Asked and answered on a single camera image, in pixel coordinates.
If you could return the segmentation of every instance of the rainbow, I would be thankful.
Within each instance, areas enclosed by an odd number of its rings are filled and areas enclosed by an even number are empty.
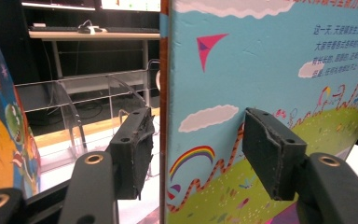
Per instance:
[[[201,146],[201,147],[194,147],[190,149],[189,151],[185,152],[180,156],[176,162],[173,164],[173,166],[170,169],[170,177],[171,180],[173,179],[173,176],[178,171],[179,167],[181,167],[186,161],[190,160],[193,157],[197,156],[205,156],[209,159],[209,161],[213,162],[214,159],[214,151],[211,147],[208,146]]]

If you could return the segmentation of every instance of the cloud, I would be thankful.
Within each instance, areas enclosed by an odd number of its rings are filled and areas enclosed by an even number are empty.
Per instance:
[[[322,70],[324,68],[324,63],[304,63],[303,66],[298,71],[299,77],[313,77],[315,71]]]
[[[199,11],[214,14],[218,17],[235,16],[244,18],[253,16],[256,19],[287,12],[295,3],[283,0],[177,0],[174,2],[174,10],[182,13]]]
[[[233,105],[218,105],[213,108],[200,110],[185,118],[180,127],[180,133],[190,133],[211,125],[223,123],[232,119],[238,113],[238,108]]]

